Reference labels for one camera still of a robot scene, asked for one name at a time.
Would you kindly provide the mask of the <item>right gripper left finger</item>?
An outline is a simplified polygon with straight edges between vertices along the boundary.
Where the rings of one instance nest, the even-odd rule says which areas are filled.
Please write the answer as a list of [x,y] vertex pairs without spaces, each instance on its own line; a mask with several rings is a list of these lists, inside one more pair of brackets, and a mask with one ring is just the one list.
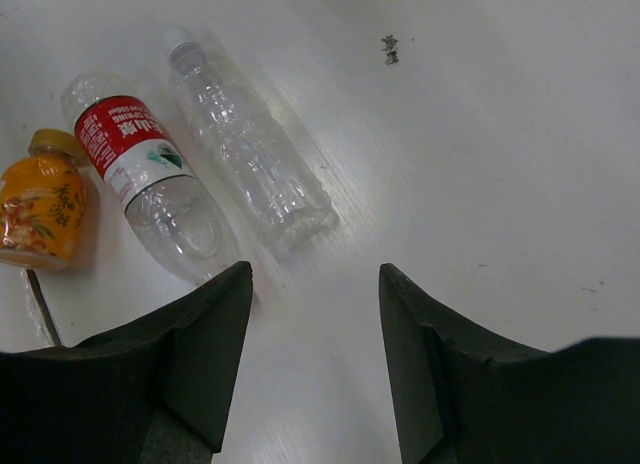
[[253,297],[240,261],[73,347],[1,356],[5,463],[186,462],[220,452]]

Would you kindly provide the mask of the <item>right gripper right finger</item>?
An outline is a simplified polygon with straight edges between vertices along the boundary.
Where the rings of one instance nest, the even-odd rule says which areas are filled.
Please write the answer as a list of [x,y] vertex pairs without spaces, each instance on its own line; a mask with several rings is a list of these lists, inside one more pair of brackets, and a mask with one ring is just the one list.
[[379,271],[381,327],[406,463],[635,463],[639,342],[545,352],[500,336]]

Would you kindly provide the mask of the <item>orange juice bottle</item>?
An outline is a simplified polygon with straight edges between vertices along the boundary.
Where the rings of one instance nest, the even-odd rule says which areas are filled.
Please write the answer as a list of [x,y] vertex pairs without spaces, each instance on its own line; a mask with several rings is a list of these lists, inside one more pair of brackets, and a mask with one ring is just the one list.
[[1,262],[60,270],[80,240],[87,157],[75,136],[57,129],[36,131],[28,153],[1,175]]

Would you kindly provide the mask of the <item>clear unlabelled plastic bottle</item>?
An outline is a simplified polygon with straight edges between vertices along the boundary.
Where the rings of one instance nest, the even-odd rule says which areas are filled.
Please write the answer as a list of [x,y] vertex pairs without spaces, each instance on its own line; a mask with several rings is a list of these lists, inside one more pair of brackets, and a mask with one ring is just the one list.
[[332,203],[264,100],[220,49],[189,31],[163,37],[168,87],[201,152],[230,185],[262,244],[288,254],[326,226]]

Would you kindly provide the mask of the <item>red label plastic bottle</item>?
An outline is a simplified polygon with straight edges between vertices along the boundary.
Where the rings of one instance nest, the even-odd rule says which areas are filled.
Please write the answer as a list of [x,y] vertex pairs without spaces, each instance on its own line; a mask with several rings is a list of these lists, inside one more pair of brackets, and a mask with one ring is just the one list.
[[89,72],[60,97],[62,113],[133,233],[174,276],[200,285],[239,259],[231,226],[133,87]]

